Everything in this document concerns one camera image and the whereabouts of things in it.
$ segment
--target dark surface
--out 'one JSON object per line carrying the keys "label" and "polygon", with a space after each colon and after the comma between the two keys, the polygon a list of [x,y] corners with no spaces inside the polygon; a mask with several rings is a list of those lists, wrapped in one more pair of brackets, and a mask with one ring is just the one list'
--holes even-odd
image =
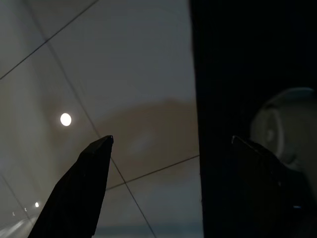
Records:
{"label": "dark surface", "polygon": [[316,89],[317,3],[192,0],[205,237],[260,237],[231,136],[249,137],[259,107],[289,87]]}
{"label": "dark surface", "polygon": [[91,238],[94,235],[111,157],[113,137],[91,143],[58,181],[29,238]]}

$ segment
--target ceiling light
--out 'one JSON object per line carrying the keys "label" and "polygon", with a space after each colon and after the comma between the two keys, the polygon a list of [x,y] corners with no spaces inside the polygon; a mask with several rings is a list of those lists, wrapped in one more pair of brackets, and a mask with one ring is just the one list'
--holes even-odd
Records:
{"label": "ceiling light", "polygon": [[60,122],[64,125],[64,126],[69,126],[71,124],[71,117],[69,114],[67,113],[63,113],[60,116]]}

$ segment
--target glossy surface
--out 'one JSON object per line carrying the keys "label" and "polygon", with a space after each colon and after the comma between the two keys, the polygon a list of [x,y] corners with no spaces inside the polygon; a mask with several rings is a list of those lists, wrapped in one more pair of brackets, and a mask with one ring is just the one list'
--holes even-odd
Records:
{"label": "glossy surface", "polygon": [[91,3],[0,3],[0,238],[27,237],[59,178],[107,134],[116,166],[96,237],[200,237],[187,2]]}

